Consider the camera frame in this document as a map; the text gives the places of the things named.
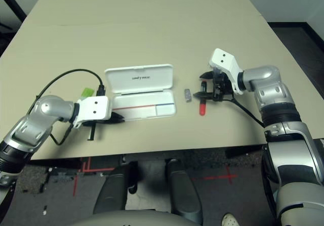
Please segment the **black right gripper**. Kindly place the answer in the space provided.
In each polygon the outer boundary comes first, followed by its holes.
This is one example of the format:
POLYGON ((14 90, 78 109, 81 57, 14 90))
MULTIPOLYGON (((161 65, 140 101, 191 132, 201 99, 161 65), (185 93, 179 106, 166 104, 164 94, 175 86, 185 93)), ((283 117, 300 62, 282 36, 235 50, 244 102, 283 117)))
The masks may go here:
POLYGON ((214 69, 213 71, 205 72, 199 78, 213 80, 213 93, 196 92, 193 94, 194 97, 198 99, 212 99, 217 102, 222 101, 224 97, 233 95, 231 81, 221 70, 214 69))

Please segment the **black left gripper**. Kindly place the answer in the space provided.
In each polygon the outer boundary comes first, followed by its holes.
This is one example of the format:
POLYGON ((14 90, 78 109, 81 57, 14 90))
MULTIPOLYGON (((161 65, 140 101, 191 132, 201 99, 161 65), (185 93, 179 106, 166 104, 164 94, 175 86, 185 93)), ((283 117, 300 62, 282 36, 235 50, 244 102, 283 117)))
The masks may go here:
POLYGON ((123 123, 124 117, 116 112, 111 112, 111 117, 109 120, 93 120, 93 121, 86 121, 82 125, 84 127, 90 128, 90 134, 88 137, 88 141, 93 141, 95 137, 96 125, 97 124, 118 124, 123 123))

